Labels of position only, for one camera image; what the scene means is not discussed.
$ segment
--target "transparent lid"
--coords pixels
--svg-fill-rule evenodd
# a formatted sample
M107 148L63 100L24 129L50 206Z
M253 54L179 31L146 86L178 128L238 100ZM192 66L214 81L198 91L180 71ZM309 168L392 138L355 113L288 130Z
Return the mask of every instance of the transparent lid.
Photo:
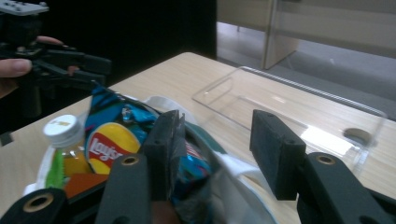
M84 129L78 118L73 115L62 115L48 122L43 129L53 147L69 147L84 135Z
M192 99L229 120L230 130L245 138L249 134L243 129L250 133L254 109L273 113L306 142L306 153L333 154L354 172L375 145L386 118L370 106L248 67L210 83Z

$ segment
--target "lays logo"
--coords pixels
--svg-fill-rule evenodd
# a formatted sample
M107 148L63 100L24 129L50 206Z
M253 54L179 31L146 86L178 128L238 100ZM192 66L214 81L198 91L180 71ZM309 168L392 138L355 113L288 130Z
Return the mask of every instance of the lays logo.
M106 123L91 133L86 150L89 163L97 174L108 175L113 161L136 153L140 143L131 131L118 123Z

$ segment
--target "bottle cap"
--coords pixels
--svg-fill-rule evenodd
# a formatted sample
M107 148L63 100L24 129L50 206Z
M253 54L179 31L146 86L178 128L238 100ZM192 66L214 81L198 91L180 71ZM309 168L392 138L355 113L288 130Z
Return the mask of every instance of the bottle cap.
M82 124L73 115L62 115L48 122L43 129L53 147L69 147L84 136Z

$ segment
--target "floor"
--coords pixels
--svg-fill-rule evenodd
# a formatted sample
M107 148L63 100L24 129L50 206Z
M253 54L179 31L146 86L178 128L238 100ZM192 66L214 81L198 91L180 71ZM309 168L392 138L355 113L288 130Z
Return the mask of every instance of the floor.
M261 69L264 33L218 22L218 60ZM396 59L300 40L286 59L264 70L385 112L396 120Z

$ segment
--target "table surface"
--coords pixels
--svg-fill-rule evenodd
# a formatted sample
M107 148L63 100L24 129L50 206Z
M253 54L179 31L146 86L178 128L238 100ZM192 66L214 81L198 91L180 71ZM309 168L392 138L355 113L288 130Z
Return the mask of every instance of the table surface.
M189 110L198 124L212 134L228 152L244 161L254 162L248 150L248 133L229 126L232 124L226 120L217 119L213 111L191 99L203 87L234 69L196 54L183 53L129 77L110 89L132 95L140 100L153 95L175 100ZM262 85L273 85L273 82L264 80ZM279 85L278 89L282 91L283 86L287 88L285 85ZM44 125L60 115L80 115L86 112L90 101L91 97L88 97L13 132L14 141L0 147L0 216L22 196L24 188L36 180L38 168L49 145L49 141L42 134ZM392 198L396 198L395 136L396 123L386 120L377 137L376 145L372 148L358 176L365 187ZM260 188L258 190L268 202L271 212L279 223L299 222L295 202L276 202L271 193Z

